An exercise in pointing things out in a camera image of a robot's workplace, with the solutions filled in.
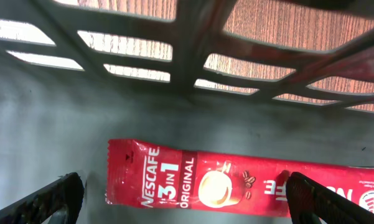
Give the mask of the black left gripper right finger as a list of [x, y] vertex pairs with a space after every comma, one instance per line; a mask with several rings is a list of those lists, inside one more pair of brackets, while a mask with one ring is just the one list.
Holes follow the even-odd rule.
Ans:
[[293, 224], [371, 224], [374, 213], [343, 198], [299, 172], [286, 182], [286, 196]]

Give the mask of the red Nescafe coffee stick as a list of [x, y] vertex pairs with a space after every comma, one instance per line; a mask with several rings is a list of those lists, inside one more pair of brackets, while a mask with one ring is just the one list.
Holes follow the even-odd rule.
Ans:
[[286, 182], [293, 172], [374, 213], [374, 168], [187, 151], [136, 139], [108, 143], [106, 201], [288, 217]]

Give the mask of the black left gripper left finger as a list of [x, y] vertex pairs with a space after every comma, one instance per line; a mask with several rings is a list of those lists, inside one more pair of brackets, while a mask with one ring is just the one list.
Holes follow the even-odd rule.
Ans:
[[0, 223], [75, 224], [82, 208], [84, 185], [72, 172], [0, 210]]

